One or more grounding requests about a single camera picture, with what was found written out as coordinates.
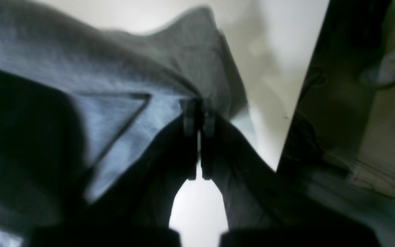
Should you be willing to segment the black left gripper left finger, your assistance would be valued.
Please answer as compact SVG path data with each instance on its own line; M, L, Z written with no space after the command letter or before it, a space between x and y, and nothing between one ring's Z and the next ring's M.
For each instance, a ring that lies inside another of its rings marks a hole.
M163 128L96 202L58 225L38 228L24 247L180 247L169 228L178 190L196 178L202 99L181 100L182 114Z

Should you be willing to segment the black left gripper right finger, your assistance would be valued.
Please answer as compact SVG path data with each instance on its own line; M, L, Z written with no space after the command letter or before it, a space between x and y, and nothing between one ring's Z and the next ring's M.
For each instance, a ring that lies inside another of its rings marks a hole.
M243 134L201 102L202 175L220 190L221 247L379 247L372 229L298 192Z

